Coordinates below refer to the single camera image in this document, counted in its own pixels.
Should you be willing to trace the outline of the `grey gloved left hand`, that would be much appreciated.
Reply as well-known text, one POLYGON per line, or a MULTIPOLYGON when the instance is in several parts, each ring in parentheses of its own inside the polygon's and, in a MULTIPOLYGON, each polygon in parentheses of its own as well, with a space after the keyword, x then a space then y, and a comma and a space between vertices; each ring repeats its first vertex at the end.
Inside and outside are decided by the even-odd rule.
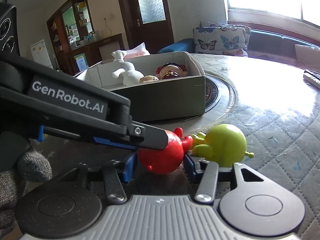
POLYGON ((33 147, 20 156, 14 169, 1 172, 1 238, 15 227, 15 206, 27 183, 43 183, 52 177, 49 161, 33 147))

